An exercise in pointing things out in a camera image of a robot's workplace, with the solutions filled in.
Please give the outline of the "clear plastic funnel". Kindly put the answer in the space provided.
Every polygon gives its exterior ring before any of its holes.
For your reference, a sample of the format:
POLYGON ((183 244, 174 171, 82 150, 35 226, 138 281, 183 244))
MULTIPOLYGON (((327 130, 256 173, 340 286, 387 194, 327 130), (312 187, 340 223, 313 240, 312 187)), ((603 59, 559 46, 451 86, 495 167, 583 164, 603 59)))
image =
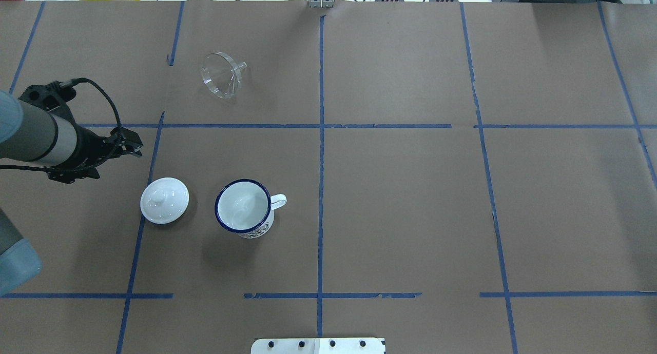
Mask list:
POLYGON ((225 52, 207 54, 200 66, 206 88, 219 99, 234 99, 242 85, 246 62, 236 62, 225 52))

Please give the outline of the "white ceramic lid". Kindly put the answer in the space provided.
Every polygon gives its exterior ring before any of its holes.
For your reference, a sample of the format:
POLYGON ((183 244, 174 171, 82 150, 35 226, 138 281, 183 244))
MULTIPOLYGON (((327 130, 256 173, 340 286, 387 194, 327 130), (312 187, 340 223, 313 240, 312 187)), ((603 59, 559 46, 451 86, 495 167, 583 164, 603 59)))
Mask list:
POLYGON ((146 186, 139 208, 146 220, 155 225, 166 225, 185 213, 189 200, 185 183, 173 177, 163 177, 146 186))

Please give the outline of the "white enamel mug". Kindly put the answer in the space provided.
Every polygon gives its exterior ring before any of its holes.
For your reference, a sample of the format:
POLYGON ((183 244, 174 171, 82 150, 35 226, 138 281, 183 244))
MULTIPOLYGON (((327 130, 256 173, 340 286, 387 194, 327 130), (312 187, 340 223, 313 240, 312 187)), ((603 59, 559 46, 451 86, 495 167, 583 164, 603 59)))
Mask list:
POLYGON ((228 232, 244 239, 258 239, 272 228, 275 210, 288 202, 282 193, 270 195, 263 184, 251 179, 228 183, 218 193, 214 213, 228 232))

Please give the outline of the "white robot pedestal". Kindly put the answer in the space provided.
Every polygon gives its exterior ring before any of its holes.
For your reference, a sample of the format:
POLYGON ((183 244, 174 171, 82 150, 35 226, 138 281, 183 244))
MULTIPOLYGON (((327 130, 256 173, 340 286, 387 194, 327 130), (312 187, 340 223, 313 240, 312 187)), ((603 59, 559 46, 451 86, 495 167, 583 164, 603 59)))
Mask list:
POLYGON ((386 353, 384 338, 257 339, 251 353, 386 353))

